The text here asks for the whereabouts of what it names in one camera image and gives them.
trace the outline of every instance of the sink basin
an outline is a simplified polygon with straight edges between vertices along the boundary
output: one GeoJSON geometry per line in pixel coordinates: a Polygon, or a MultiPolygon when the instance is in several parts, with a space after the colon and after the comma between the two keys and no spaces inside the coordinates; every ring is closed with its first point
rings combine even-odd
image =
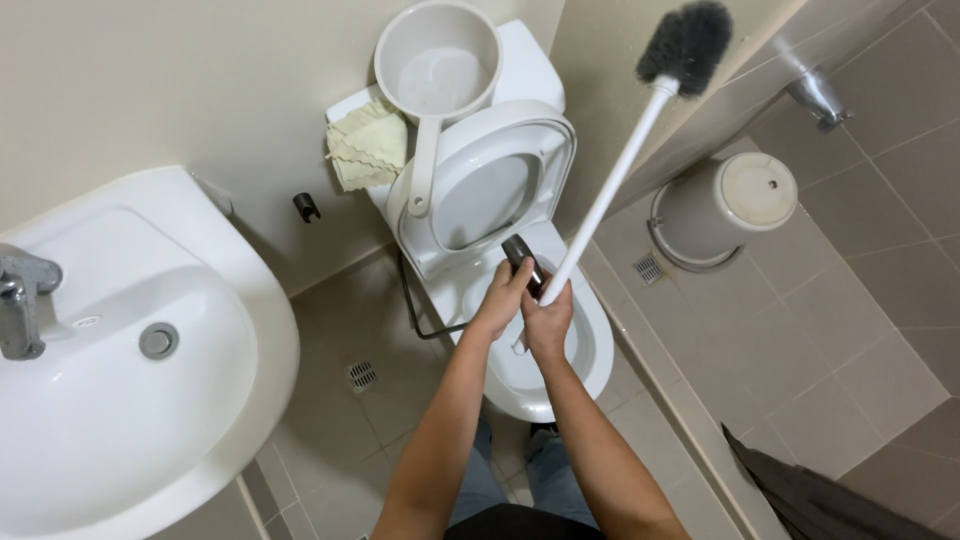
{"type": "Polygon", "coordinates": [[[297,326],[186,171],[130,175],[0,243],[63,270],[38,306],[46,352],[0,358],[0,539],[145,538],[253,459],[293,391],[297,326]],[[176,339],[163,359],[140,347],[156,323],[176,339]]]}

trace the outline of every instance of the leg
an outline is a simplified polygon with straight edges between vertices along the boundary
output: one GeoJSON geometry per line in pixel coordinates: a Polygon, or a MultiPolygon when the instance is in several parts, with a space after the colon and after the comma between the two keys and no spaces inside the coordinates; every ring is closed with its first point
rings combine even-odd
{"type": "Polygon", "coordinates": [[[491,506],[508,502],[490,468],[491,441],[490,425],[480,420],[477,433],[473,436],[473,448],[470,449],[464,481],[460,484],[457,503],[450,516],[451,527],[491,506]]]}
{"type": "Polygon", "coordinates": [[[526,459],[534,508],[599,528],[573,477],[559,434],[548,430],[534,433],[527,443],[526,459]]]}

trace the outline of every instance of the person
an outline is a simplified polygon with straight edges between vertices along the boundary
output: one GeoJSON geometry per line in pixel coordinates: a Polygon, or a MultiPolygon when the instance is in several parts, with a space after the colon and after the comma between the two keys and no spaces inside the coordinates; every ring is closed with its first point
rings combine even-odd
{"type": "Polygon", "coordinates": [[[396,465],[371,540],[689,540],[653,477],[566,360],[570,282],[553,304],[540,307],[526,289],[533,260],[511,273],[509,262],[501,262],[464,329],[396,465]],[[556,417],[556,426],[532,426],[527,445],[533,508],[507,502],[490,469],[490,427],[477,421],[490,346],[518,309],[556,417]]]}

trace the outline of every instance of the gray bristles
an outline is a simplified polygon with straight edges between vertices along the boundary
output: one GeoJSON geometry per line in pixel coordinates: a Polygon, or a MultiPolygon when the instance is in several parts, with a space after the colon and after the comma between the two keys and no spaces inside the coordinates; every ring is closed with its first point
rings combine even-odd
{"type": "Polygon", "coordinates": [[[733,20],[719,2],[683,5],[663,17],[636,65],[636,75],[652,83],[658,75],[680,81],[683,97],[704,93],[733,34],[733,20]]]}

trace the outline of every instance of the faucet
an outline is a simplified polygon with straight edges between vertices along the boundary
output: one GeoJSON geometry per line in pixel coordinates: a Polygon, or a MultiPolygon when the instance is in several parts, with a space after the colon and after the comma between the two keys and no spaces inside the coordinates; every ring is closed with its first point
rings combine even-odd
{"type": "Polygon", "coordinates": [[[840,122],[853,118],[853,111],[845,110],[840,105],[833,86],[819,65],[808,69],[800,79],[787,85],[786,91],[801,107],[817,117],[817,131],[822,134],[828,134],[839,126],[840,122]]]}
{"type": "Polygon", "coordinates": [[[54,262],[29,255],[0,255],[0,353],[7,360],[43,354],[36,297],[60,286],[63,272],[54,262]]]}

